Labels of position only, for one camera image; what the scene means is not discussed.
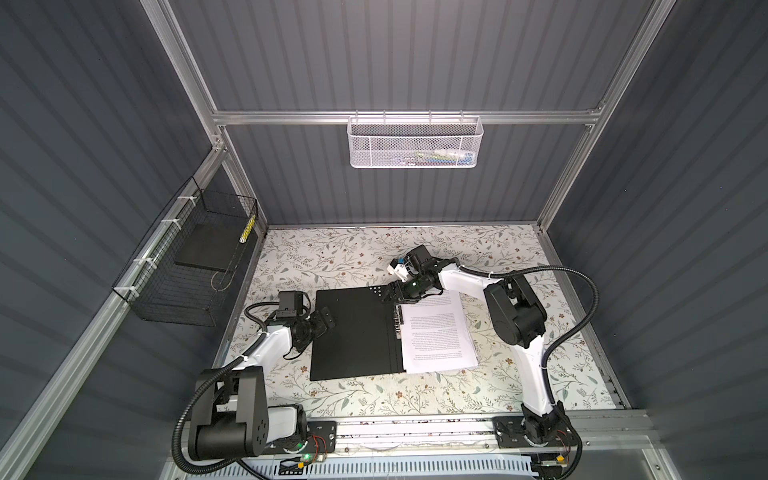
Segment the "printed paper sheet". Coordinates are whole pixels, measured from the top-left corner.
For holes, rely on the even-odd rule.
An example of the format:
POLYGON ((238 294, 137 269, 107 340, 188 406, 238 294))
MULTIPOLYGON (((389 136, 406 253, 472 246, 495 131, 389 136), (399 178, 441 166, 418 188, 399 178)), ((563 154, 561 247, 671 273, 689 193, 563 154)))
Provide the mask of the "printed paper sheet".
POLYGON ((400 307, 403 368, 408 374, 478 366, 462 301, 446 291, 400 307))

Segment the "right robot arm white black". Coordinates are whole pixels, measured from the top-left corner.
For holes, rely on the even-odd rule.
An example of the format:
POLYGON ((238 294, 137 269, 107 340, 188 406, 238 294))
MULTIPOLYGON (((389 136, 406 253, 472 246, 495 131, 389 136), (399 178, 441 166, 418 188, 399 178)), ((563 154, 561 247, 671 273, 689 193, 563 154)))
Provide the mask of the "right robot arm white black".
POLYGON ((496 336, 512 347, 522 384, 524 436, 533 446, 552 441, 565 421, 543 366, 547 313, 524 276, 472 270, 456 259, 432 256, 423 245, 391 260, 387 272, 395 277, 388 285, 388 297, 400 305, 416 304, 444 292, 485 302, 496 336))

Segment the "blue folder with black inside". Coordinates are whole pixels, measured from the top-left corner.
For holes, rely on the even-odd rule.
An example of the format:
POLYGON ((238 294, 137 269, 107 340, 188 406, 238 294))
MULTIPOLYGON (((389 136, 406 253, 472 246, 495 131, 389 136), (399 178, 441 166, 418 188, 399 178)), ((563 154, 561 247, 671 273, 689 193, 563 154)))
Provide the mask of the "blue folder with black inside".
POLYGON ((334 326, 312 342, 313 382, 403 373, 396 305, 385 285, 316 292, 334 326))

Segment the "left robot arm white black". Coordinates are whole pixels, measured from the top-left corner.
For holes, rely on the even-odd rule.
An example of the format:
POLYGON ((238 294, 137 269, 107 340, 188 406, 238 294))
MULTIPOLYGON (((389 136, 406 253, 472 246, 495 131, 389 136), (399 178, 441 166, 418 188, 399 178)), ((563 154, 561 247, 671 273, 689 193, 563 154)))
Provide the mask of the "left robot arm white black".
POLYGON ((195 471, 222 468, 261 455, 268 447, 301 451, 309 437, 304 409, 271 406, 266 379, 280 360, 300 356, 335 327, 327 307, 311 308, 308 295, 283 291, 276 301, 247 306, 258 327, 253 342, 233 360, 198 377, 193 396, 172 434, 178 465, 195 471))

